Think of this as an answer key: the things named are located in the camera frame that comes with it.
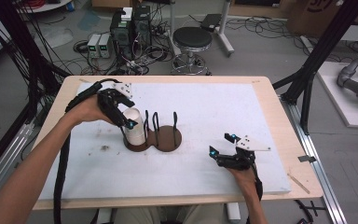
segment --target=person's left arm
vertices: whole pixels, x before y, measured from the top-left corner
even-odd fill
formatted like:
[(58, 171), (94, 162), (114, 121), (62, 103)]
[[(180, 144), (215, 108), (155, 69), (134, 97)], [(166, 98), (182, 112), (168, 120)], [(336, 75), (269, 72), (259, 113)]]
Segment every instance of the person's left arm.
[(71, 130), (83, 121), (103, 119), (96, 95), (66, 113), (28, 155), (0, 190), (0, 223), (25, 223), (49, 170)]

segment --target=desk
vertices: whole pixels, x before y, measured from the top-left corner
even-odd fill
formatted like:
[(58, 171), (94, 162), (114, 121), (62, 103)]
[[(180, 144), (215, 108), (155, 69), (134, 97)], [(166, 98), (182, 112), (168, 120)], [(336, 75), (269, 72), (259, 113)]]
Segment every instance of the desk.
[[(82, 82), (95, 82), (106, 77), (68, 77), (62, 84), (42, 130), (36, 139), (38, 143), (58, 119), (64, 114), (69, 101), (71, 101)], [(297, 140), (296, 134), (284, 113), (281, 103), (269, 80), (265, 77), (112, 77), (122, 82), (131, 83), (243, 83), (251, 84), (256, 97), (264, 112), (271, 136), (278, 149), (283, 168), (289, 176), (291, 191), (285, 194), (265, 195), (263, 200), (301, 199), (322, 197), (322, 188), (316, 175), (307, 162), (300, 162), (297, 157), (305, 153)], [(136, 205), (170, 205), (192, 203), (229, 203), (243, 201), (239, 195), (210, 195), (186, 197), (156, 197), (156, 198), (119, 198), (114, 200), (65, 200), (62, 208), (87, 207), (120, 207)], [(52, 201), (38, 201), (34, 209), (51, 209)]]

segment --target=person's arm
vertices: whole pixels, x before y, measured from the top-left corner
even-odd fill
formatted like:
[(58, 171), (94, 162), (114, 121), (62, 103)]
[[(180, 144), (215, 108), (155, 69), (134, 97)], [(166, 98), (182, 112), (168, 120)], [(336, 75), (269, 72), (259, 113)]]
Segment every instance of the person's arm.
[(251, 224), (267, 223), (263, 207), (261, 206), (261, 202), (258, 200), (257, 191), (255, 189), (255, 174), (253, 170), (228, 170), (234, 175), (243, 197), (245, 198)]
[(66, 113), (0, 190), (0, 223), (25, 223), (45, 185), (48, 172), (71, 130), (83, 121), (109, 119), (92, 96)]

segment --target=brown coaster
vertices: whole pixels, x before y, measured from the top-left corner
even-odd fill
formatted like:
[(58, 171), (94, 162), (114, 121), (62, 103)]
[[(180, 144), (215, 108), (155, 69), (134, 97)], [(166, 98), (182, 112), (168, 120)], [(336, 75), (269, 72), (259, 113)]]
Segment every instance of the brown coaster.
[(157, 131), (157, 138), (155, 132), (151, 130), (147, 131), (146, 142), (140, 146), (130, 144), (125, 138), (123, 140), (124, 146), (134, 152), (145, 151), (151, 146), (163, 152), (171, 152), (179, 148), (182, 143), (182, 134), (177, 129), (174, 131), (173, 126), (167, 125), (159, 127), (159, 131)]

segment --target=stool seat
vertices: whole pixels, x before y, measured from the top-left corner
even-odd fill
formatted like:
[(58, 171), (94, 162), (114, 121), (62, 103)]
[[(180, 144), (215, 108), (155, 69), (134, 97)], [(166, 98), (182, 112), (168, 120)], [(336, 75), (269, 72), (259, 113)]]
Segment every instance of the stool seat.
[(173, 41), (178, 48), (203, 49), (212, 43), (212, 36), (199, 27), (182, 27), (173, 32)]

